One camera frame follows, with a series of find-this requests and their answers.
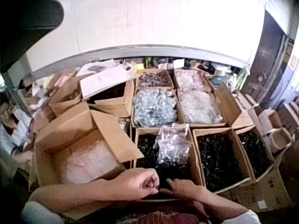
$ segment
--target clutter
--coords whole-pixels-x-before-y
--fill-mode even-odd
[[[217,124],[222,122],[212,94],[194,89],[179,89],[178,99],[187,124]]]
[[[137,126],[155,127],[177,121],[177,99],[172,90],[141,89],[133,99],[133,121]]]
[[[139,77],[136,79],[136,87],[171,87],[173,88],[171,77],[167,70],[163,69],[143,69],[137,71]]]
[[[231,128],[194,129],[203,182],[220,193],[250,180],[242,146]]]
[[[273,154],[278,153],[284,148],[290,146],[292,143],[292,137],[284,127],[280,129],[274,129],[273,132],[268,134],[268,138]]]
[[[248,156],[254,174],[254,181],[259,181],[274,166],[270,149],[255,126],[236,131]]]

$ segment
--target box flap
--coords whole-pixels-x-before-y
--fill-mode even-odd
[[[86,102],[82,102],[43,128],[37,135],[35,144],[42,150],[62,149],[95,128],[89,107]]]
[[[221,111],[231,127],[241,114],[241,109],[235,101],[233,95],[228,90],[225,84],[221,84],[218,89],[215,90],[216,102],[219,104]]]
[[[138,74],[130,67],[120,64],[80,80],[83,99],[86,100],[104,90],[136,78]]]
[[[110,146],[118,162],[143,158],[143,154],[121,129],[116,118],[110,114],[91,110],[93,120]]]

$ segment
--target plastic bag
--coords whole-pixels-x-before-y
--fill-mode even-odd
[[[208,90],[208,87],[204,84],[203,77],[197,70],[175,69],[174,74],[179,88]]]
[[[192,143],[187,140],[188,125],[163,126],[153,148],[159,148],[157,164],[186,165]]]
[[[62,183],[87,183],[122,166],[104,140],[78,148],[68,157],[61,170]]]
[[[178,99],[189,124],[217,124],[223,117],[211,94],[194,89],[179,89]]]

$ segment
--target label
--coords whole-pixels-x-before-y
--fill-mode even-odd
[[[266,208],[268,208],[267,205],[266,205],[265,200],[262,200],[262,201],[257,202],[257,205],[258,205],[258,207],[259,207],[260,209],[266,209]]]
[[[179,69],[183,68],[185,64],[185,59],[177,59],[173,61],[173,68],[174,69]]]
[[[135,67],[136,67],[137,70],[142,70],[142,69],[144,69],[144,65],[143,65],[143,63],[136,64]]]

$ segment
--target person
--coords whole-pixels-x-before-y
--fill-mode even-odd
[[[161,193],[201,203],[206,210],[223,220],[224,224],[260,223],[258,216],[251,210],[218,196],[203,186],[195,185],[190,180],[167,179],[167,182],[170,189],[160,189]],[[110,181],[100,179],[86,184],[44,186],[32,193],[23,208],[22,219],[25,223],[32,224],[63,224],[64,221],[60,215],[66,211],[94,202],[140,200],[146,196],[157,194],[159,192],[158,186],[159,177],[155,169],[152,168],[129,169]],[[155,219],[151,223],[189,224],[200,221],[191,215],[189,217],[186,214],[183,216],[179,216],[179,213],[174,214],[175,218],[166,216],[163,219]],[[143,215],[140,218],[145,219],[151,215]],[[132,222],[126,221],[124,223],[143,222],[133,219]]]

